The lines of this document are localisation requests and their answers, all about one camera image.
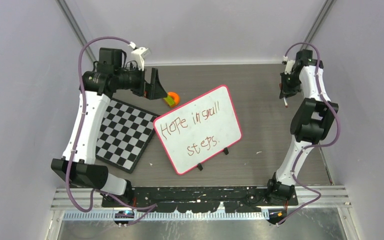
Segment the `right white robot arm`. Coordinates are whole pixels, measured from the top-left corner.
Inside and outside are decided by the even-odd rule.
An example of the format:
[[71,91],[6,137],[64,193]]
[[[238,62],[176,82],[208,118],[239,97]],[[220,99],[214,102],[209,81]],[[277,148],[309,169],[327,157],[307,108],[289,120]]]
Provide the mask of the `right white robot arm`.
[[286,156],[267,182],[265,201],[270,205],[284,205],[293,198],[298,173],[309,153],[327,137],[339,110],[327,95],[322,62],[284,59],[283,64],[279,97],[285,100],[303,93],[304,99],[291,120]]

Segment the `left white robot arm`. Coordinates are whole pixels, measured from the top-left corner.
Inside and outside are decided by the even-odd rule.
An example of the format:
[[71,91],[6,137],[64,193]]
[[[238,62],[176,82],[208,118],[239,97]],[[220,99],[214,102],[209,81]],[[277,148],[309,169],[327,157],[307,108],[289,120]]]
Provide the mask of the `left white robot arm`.
[[133,193],[128,190],[131,182],[97,165],[96,150],[101,124],[115,92],[128,90],[148,100],[167,97],[156,68],[151,70],[151,80],[145,79],[145,57],[149,53],[147,47],[134,47],[130,54],[133,64],[127,66],[125,51],[102,47],[94,69],[79,72],[79,106],[73,130],[61,158],[51,161],[51,169],[65,181],[66,190],[72,186],[100,190],[114,195],[121,207],[133,202]]

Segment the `orange green toy block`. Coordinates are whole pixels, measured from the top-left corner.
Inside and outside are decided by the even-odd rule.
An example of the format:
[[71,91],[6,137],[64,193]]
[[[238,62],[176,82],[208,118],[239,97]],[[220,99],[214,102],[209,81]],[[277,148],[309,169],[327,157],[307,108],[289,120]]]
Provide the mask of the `orange green toy block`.
[[174,108],[180,103],[179,95],[172,91],[169,91],[163,100],[170,108]]

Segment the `white marker pen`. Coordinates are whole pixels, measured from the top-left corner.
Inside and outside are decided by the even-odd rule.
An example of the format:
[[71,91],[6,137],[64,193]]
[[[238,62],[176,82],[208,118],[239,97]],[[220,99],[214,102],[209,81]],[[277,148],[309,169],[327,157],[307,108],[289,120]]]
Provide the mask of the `white marker pen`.
[[287,98],[286,98],[286,97],[283,97],[282,99],[283,99],[285,108],[288,108],[288,107],[289,107],[289,104],[288,104]]

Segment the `pink framed whiteboard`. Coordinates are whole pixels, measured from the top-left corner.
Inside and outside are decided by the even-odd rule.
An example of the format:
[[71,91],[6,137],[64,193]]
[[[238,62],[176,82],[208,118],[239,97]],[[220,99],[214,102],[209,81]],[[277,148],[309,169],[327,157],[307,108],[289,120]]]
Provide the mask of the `pink framed whiteboard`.
[[227,85],[157,117],[153,128],[177,175],[239,142],[243,131]]

